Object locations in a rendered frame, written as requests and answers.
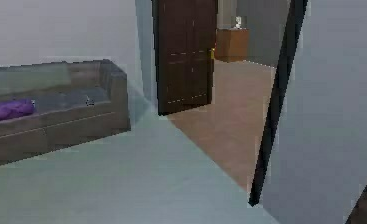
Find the dark brown room door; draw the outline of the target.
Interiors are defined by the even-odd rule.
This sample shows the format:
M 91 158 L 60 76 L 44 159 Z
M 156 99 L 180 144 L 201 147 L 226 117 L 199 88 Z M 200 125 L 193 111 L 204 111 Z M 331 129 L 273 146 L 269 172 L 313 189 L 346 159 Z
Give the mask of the dark brown room door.
M 158 113 L 212 101 L 218 0 L 151 0 Z

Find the orange brown cabinet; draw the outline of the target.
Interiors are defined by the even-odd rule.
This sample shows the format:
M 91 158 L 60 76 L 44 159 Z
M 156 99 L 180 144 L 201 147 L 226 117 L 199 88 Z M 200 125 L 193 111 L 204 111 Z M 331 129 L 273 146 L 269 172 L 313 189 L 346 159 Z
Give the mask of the orange brown cabinet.
M 223 62 L 247 59 L 249 31 L 247 29 L 218 29 L 215 58 Z

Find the grey brown sofa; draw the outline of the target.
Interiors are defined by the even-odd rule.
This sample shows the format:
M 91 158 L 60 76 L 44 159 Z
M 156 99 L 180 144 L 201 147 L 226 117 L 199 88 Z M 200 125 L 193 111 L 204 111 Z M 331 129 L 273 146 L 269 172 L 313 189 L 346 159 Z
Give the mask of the grey brown sofa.
M 0 67 L 0 102 L 35 105 L 31 115 L 0 121 L 0 166 L 129 131 L 127 87 L 108 59 Z

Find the purple cushion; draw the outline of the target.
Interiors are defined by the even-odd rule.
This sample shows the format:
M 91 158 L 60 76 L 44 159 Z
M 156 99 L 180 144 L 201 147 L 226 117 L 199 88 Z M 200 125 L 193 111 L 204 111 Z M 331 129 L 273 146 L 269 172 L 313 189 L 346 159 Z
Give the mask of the purple cushion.
M 0 102 L 0 121 L 31 115 L 35 105 L 30 99 Z

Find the dark brown furniture corner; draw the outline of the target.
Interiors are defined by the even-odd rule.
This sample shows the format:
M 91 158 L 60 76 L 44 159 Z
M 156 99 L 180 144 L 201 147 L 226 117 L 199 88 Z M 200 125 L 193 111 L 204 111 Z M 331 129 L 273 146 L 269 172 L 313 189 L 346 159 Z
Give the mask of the dark brown furniture corner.
M 367 184 L 345 224 L 367 224 Z

